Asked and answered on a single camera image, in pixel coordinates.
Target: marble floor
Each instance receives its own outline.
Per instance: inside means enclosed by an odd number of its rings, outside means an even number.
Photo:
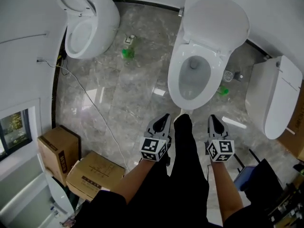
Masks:
[[[170,113],[174,119],[180,112],[168,92],[167,75],[181,18],[176,12],[150,6],[119,2],[117,7],[121,15],[121,24],[111,47],[93,59],[69,58],[68,68],[78,77],[104,116],[131,170],[140,160],[139,139],[148,122],[162,113]],[[131,34],[138,37],[135,58],[123,59],[123,40],[126,35]],[[267,139],[252,124],[246,113],[245,95],[252,66],[263,61],[263,55],[249,44],[245,43],[237,48],[231,55],[226,69],[240,71],[244,76],[243,80],[223,83],[229,89],[228,95],[215,94],[207,104],[194,110],[191,117],[193,135],[205,174],[207,165],[210,164],[204,149],[204,142],[207,140],[207,119],[210,114],[216,114],[247,126],[246,129],[229,126],[235,140],[236,154],[245,165],[257,165],[248,151],[251,148],[259,159],[268,160],[283,186],[294,177],[295,171],[292,166],[297,160],[276,140]],[[155,89],[163,90],[164,95],[155,94]],[[57,124],[63,124],[81,136],[83,156],[93,150],[124,166],[118,146],[106,129],[104,121],[70,74],[59,77],[56,121]],[[174,136],[173,125],[171,136]],[[170,174],[175,157],[174,138],[169,155]],[[238,174],[239,164],[233,158],[226,163],[226,167],[234,179]],[[208,208],[219,214],[212,168],[209,172],[209,183]],[[241,195],[244,204],[249,204],[244,194]]]

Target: toilet lid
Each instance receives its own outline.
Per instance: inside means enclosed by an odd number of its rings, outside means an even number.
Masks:
[[[95,9],[87,0],[56,0],[58,5],[67,13],[75,16],[96,16]]]
[[[250,24],[245,11],[231,0],[199,0],[183,19],[185,37],[223,53],[242,45]]]

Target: white toilet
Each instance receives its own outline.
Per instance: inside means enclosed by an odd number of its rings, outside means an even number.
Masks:
[[[120,16],[112,0],[56,0],[67,13],[66,53],[73,58],[92,58],[113,42]]]
[[[286,129],[299,97],[303,75],[287,57],[253,65],[245,106],[254,125],[268,139]]]
[[[246,13],[231,0],[186,0],[168,74],[178,107],[193,110],[211,99],[231,53],[249,30]]]

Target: black sleeve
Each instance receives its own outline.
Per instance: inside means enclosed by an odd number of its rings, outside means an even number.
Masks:
[[[126,206],[123,196],[110,191],[99,191],[90,203],[86,203],[81,208],[73,228],[100,227],[98,224],[105,225],[110,221],[114,224],[112,218],[122,217]]]
[[[259,208],[249,205],[238,212],[231,215],[224,222],[224,228],[237,228],[237,227],[263,227],[272,228],[273,225],[267,219],[267,215],[264,214]]]

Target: cardboard box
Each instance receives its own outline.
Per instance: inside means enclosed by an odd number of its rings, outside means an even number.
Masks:
[[[304,81],[302,81],[298,101],[288,128],[295,134],[285,130],[278,141],[296,158],[304,161]]]
[[[66,187],[67,175],[79,158],[78,137],[60,126],[37,141],[46,169]]]
[[[112,189],[123,176],[123,167],[90,152],[73,167],[66,184],[75,195],[92,201],[99,190]]]

